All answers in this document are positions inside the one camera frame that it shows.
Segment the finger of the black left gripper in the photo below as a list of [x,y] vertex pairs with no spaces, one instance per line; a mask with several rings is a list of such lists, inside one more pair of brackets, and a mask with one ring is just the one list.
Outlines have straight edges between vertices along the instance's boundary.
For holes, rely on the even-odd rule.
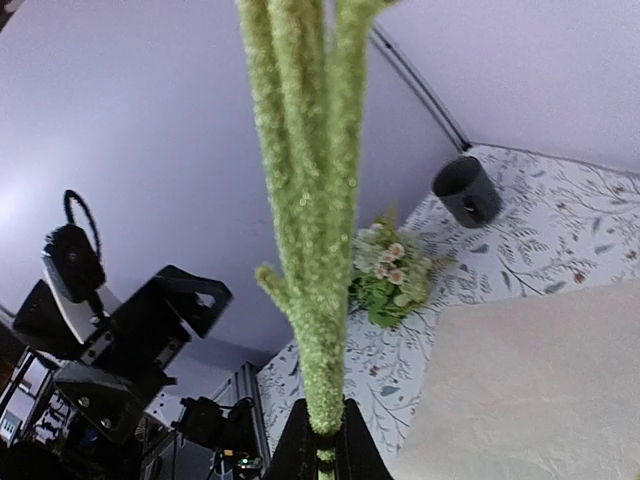
[[119,348],[162,350],[170,341],[204,339],[233,299],[221,281],[167,265],[111,315]]
[[54,375],[54,385],[108,440],[123,444],[135,432],[145,410],[175,377],[152,365],[138,380],[70,362]]

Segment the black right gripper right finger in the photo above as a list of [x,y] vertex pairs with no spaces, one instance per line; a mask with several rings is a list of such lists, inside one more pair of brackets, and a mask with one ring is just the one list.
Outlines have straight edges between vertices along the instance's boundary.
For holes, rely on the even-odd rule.
[[343,425],[336,437],[335,465],[337,479],[392,480],[353,399],[345,400]]

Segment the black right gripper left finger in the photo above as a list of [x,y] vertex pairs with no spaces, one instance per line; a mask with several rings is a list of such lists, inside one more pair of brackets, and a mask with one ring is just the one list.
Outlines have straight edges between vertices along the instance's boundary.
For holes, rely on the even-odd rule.
[[316,437],[310,425],[306,400],[296,400],[263,479],[317,479],[316,450]]

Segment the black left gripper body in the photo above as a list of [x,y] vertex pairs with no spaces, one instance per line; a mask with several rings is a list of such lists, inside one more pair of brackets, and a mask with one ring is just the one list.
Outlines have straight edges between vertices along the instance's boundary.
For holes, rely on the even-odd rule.
[[131,383],[174,385],[166,367],[192,340],[171,309],[119,309],[80,356],[80,362]]

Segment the peach wrapping paper sheet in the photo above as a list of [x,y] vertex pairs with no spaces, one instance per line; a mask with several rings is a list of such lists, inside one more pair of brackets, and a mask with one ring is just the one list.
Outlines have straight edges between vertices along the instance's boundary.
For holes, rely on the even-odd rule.
[[635,479],[639,284],[445,309],[396,479]]

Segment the orange fake flower stem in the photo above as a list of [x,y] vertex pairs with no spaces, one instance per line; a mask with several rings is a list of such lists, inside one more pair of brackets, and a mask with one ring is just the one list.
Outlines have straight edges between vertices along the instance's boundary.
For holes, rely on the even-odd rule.
[[383,1],[237,5],[281,266],[256,272],[299,346],[324,462],[342,424],[351,241],[359,194],[367,37]]

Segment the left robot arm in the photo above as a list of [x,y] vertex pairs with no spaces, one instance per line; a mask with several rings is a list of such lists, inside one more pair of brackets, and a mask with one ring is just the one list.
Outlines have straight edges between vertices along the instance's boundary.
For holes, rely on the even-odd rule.
[[4,479],[136,479],[143,444],[135,436],[145,411],[176,379],[166,366],[191,340],[206,337],[232,300],[221,281],[163,267],[108,311],[97,229],[85,231],[73,208],[87,206],[68,189],[66,222],[46,236],[39,280],[11,331],[28,347],[62,361],[55,390],[75,410],[62,447],[28,439],[1,449]]

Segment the white green flower bunch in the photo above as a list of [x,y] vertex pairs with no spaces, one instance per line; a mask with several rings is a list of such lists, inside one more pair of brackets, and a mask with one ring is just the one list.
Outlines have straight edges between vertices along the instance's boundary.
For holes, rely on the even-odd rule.
[[354,233],[349,302],[371,324],[394,327],[427,305],[436,275],[454,263],[427,256],[416,235],[397,228],[397,207],[391,206]]

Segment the dark grey mug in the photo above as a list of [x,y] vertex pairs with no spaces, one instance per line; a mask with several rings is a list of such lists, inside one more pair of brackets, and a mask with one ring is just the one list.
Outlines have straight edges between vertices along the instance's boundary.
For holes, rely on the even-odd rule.
[[501,197],[473,156],[460,156],[445,165],[432,182],[434,195],[463,227],[481,228],[496,219]]

